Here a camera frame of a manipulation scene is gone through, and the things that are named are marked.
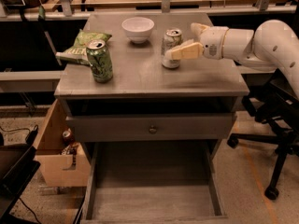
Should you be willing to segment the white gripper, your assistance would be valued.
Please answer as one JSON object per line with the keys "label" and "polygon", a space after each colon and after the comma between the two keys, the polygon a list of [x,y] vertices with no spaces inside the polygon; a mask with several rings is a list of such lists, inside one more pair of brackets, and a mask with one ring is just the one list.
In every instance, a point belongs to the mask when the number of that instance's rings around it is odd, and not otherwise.
{"label": "white gripper", "polygon": [[193,22],[191,31],[199,38],[200,42],[192,39],[169,49],[164,57],[168,60],[196,59],[203,55],[208,59],[219,60],[222,58],[222,45],[229,28],[225,26],[209,27],[202,23]]}

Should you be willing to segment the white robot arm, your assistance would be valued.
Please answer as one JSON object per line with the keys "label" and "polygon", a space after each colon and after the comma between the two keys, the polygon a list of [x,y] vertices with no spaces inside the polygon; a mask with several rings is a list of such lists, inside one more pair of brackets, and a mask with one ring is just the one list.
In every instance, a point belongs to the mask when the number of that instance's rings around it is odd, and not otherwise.
{"label": "white robot arm", "polygon": [[272,71],[278,69],[299,96],[299,38],[283,21],[270,20],[255,31],[226,26],[192,23],[197,41],[188,40],[169,49],[169,60],[231,59],[246,67]]}

